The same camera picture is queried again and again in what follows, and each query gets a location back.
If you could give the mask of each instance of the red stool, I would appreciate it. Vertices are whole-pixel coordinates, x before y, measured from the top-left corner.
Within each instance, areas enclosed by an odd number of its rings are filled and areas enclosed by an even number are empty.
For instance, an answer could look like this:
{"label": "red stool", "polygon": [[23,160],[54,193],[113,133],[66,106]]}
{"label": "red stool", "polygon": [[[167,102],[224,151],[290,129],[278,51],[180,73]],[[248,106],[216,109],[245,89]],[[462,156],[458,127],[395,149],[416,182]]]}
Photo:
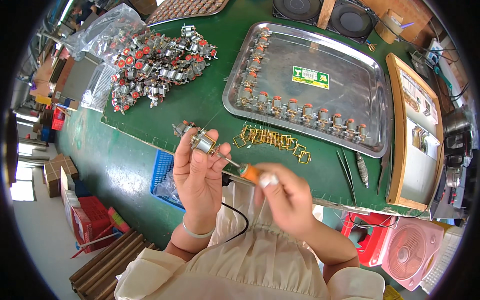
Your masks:
{"label": "red stool", "polygon": [[[391,216],[371,213],[369,216],[349,213],[347,219],[343,222],[342,234],[346,237],[350,235],[353,226],[355,225],[351,221],[355,221],[355,218],[359,218],[368,224],[382,224],[389,226],[391,221],[387,221]],[[371,235],[367,234],[365,239],[359,242],[360,248],[357,248],[359,254],[360,263],[367,267],[373,267],[382,264],[380,261],[380,252],[387,235],[388,228],[373,227]]]}

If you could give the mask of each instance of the sticker label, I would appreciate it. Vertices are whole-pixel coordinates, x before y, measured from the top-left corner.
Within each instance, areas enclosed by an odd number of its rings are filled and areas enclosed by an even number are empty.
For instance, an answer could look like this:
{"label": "sticker label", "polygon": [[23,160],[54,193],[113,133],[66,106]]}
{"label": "sticker label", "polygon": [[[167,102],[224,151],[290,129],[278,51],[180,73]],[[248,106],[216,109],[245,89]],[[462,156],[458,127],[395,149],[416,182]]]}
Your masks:
{"label": "sticker label", "polygon": [[327,73],[293,66],[292,81],[330,89],[330,76]]}

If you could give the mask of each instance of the white sleeve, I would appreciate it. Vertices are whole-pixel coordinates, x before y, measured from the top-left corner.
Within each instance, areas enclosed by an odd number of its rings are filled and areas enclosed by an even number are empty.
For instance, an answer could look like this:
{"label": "white sleeve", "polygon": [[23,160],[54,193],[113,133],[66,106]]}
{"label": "white sleeve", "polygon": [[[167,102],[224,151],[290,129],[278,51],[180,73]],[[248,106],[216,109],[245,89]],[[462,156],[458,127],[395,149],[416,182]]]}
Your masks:
{"label": "white sleeve", "polygon": [[327,287],[331,300],[382,300],[385,280],[378,273],[357,267],[347,267],[333,274]]}
{"label": "white sleeve", "polygon": [[185,261],[173,254],[145,248],[128,264],[115,291],[117,300],[139,300],[156,291]]}

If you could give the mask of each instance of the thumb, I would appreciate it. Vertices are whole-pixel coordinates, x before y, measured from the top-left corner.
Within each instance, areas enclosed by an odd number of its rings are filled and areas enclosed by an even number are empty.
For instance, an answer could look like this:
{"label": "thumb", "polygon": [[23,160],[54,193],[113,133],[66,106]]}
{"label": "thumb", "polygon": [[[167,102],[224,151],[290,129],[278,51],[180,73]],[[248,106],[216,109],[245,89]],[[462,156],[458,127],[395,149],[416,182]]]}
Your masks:
{"label": "thumb", "polygon": [[280,216],[292,211],[293,207],[285,195],[283,185],[274,173],[264,172],[260,175],[259,185],[270,204],[272,214]]}
{"label": "thumb", "polygon": [[203,182],[208,168],[207,154],[194,149],[192,152],[192,161],[190,162],[190,175],[189,178],[193,179],[193,182]]}

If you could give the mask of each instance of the green workbench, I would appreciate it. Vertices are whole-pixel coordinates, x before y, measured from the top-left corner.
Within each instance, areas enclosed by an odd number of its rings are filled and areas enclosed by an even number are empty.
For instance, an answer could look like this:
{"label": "green workbench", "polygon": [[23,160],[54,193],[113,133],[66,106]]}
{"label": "green workbench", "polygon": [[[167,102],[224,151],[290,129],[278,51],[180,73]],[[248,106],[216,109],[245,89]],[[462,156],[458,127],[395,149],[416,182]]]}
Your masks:
{"label": "green workbench", "polygon": [[[101,122],[111,126],[127,135],[139,139],[159,149],[175,152],[179,138],[173,134],[172,124],[179,124],[183,120],[195,122],[198,126],[207,129],[217,129],[219,142],[233,143],[232,138],[240,133],[245,119],[237,118],[227,112],[222,104],[222,93],[233,63],[237,58],[238,50],[249,30],[257,22],[269,21],[308,31],[315,31],[332,37],[353,48],[366,53],[374,58],[388,74],[385,57],[393,52],[403,61],[409,63],[407,53],[408,45],[394,42],[393,45],[385,43],[374,31],[369,41],[377,44],[375,52],[371,52],[366,44],[360,45],[335,33],[308,26],[298,22],[282,20],[272,17],[271,0],[230,0],[225,8],[218,14],[208,17],[196,17],[177,20],[152,27],[157,32],[167,36],[180,35],[180,28],[185,23],[193,24],[204,38],[218,46],[218,60],[211,60],[211,65],[204,70],[202,76],[181,86],[173,86],[167,93],[163,103],[157,107],[149,108],[150,99],[141,98],[135,107],[123,116],[114,113],[110,103],[107,103]],[[255,125],[256,121],[249,120],[248,124]],[[250,148],[236,148],[232,145],[232,157],[237,162],[281,162],[292,169],[297,175],[304,177],[312,189],[314,201],[324,206],[335,206],[340,209],[354,209],[357,211],[378,211],[393,215],[417,215],[419,211],[405,207],[387,204],[385,190],[387,187],[387,174],[385,171],[380,195],[377,196],[377,181],[380,176],[380,159],[363,156],[369,171],[370,188],[365,188],[361,182],[355,163],[353,151],[345,149],[355,186],[357,206],[353,206],[348,182],[338,161],[336,151],[341,147],[323,140],[300,135],[289,131],[293,138],[306,146],[312,153],[309,164],[300,164],[291,151],[274,148],[267,144],[255,144]],[[236,168],[228,165],[228,173],[238,174]]]}

